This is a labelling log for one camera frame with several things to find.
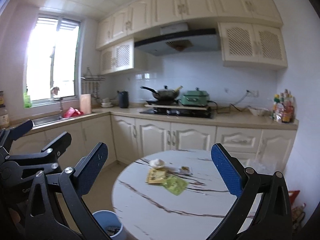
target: marble tabletop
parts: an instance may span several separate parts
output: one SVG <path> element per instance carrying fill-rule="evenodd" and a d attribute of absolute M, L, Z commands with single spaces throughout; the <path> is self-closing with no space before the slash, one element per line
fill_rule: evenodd
<path fill-rule="evenodd" d="M 175 174 L 189 182 L 181 195 L 175 196 L 163 186 L 146 183 L 148 162 L 156 158 L 164 160 L 168 170 L 182 165 L 192 168 L 193 175 Z M 141 158 L 123 170 L 112 190 L 117 216 L 133 239 L 138 240 L 205 240 L 235 200 L 210 152 L 203 150 L 170 150 Z M 251 223 L 259 201 L 257 195 L 240 231 Z"/>

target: blue trash bin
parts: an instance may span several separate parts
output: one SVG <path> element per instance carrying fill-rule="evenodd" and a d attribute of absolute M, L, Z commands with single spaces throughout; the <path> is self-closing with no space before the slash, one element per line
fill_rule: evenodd
<path fill-rule="evenodd" d="M 117 215 L 110 210 L 99 210 L 94 212 L 93 217 L 99 223 L 99 225 L 105 230 L 107 226 L 119 227 L 120 230 L 113 236 L 110 236 L 114 240 L 126 240 L 127 234 L 123 228 L 122 223 L 119 221 Z"/>

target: drawer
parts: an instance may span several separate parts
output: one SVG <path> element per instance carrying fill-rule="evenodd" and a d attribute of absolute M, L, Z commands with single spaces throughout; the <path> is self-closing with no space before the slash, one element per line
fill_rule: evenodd
<path fill-rule="evenodd" d="M 218 127 L 216 143 L 230 152 L 256 153 L 261 132 L 261 129 Z"/>
<path fill-rule="evenodd" d="M 255 159 L 255 153 L 240 153 L 240 152 L 229 152 L 232 157 L 236 157 L 238 161 L 244 166 L 248 166 L 249 159 Z"/>

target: cabinet door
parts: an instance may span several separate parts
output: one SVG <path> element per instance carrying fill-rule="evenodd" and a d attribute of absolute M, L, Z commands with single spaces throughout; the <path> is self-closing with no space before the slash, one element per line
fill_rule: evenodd
<path fill-rule="evenodd" d="M 44 132 L 26 135 L 12 142 L 9 154 L 39 153 L 48 143 Z"/>
<path fill-rule="evenodd" d="M 128 35 L 151 27 L 151 0 L 140 0 L 129 5 Z"/>
<path fill-rule="evenodd" d="M 112 19 L 111 40 L 115 41 L 127 35 L 128 8 L 116 12 Z"/>
<path fill-rule="evenodd" d="M 182 20 L 180 0 L 152 0 L 152 26 Z"/>
<path fill-rule="evenodd" d="M 282 23 L 273 0 L 248 0 L 253 18 Z"/>
<path fill-rule="evenodd" d="M 281 30 L 256 24 L 253 29 L 259 46 L 259 62 L 287 67 Z"/>
<path fill-rule="evenodd" d="M 96 49 L 108 44 L 110 40 L 110 18 L 101 21 L 98 25 Z"/>
<path fill-rule="evenodd" d="M 227 151 L 256 153 L 260 137 L 260 129 L 218 127 L 216 143 Z"/>
<path fill-rule="evenodd" d="M 212 17 L 217 15 L 213 0 L 181 0 L 183 19 Z"/>
<path fill-rule="evenodd" d="M 121 71 L 133 68 L 133 39 L 114 46 L 114 71 Z"/>
<path fill-rule="evenodd" d="M 171 123 L 171 149 L 210 151 L 214 145 L 216 127 L 207 125 Z"/>
<path fill-rule="evenodd" d="M 263 130 L 257 159 L 265 165 L 275 165 L 283 171 L 292 150 L 296 131 Z"/>
<path fill-rule="evenodd" d="M 146 119 L 136 119 L 138 153 L 144 157 L 170 150 L 170 123 Z"/>
<path fill-rule="evenodd" d="M 117 160 L 129 165 L 139 158 L 134 118 L 113 115 L 112 128 Z"/>
<path fill-rule="evenodd" d="M 84 147 L 84 136 L 80 122 L 53 128 L 45 131 L 44 133 L 47 139 L 51 141 L 63 132 L 70 133 L 72 141 L 67 150 L 58 159 L 58 163 L 60 164 L 62 169 L 68 166 L 76 166 L 76 164 L 82 157 L 87 156 L 90 153 L 87 152 Z"/>
<path fill-rule="evenodd" d="M 219 23 L 219 32 L 225 61 L 259 62 L 252 24 Z"/>
<path fill-rule="evenodd" d="M 115 147 L 113 145 L 110 115 L 86 120 L 81 122 L 81 126 L 84 134 L 86 152 L 91 152 L 99 142 L 105 143 L 108 146 L 108 159 L 105 162 L 104 167 L 115 162 L 117 159 Z"/>
<path fill-rule="evenodd" d="M 105 75 L 114 71 L 114 47 L 107 48 L 101 52 L 100 73 Z"/>
<path fill-rule="evenodd" d="M 214 3 L 218 16 L 252 18 L 247 0 L 214 0 Z"/>

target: window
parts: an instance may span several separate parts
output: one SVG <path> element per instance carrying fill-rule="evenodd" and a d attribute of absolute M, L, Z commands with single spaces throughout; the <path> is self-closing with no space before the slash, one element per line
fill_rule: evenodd
<path fill-rule="evenodd" d="M 35 103 L 52 98 L 51 87 L 59 87 L 59 97 L 76 94 L 79 26 L 80 22 L 62 17 L 38 18 L 30 35 L 27 62 L 28 94 Z"/>

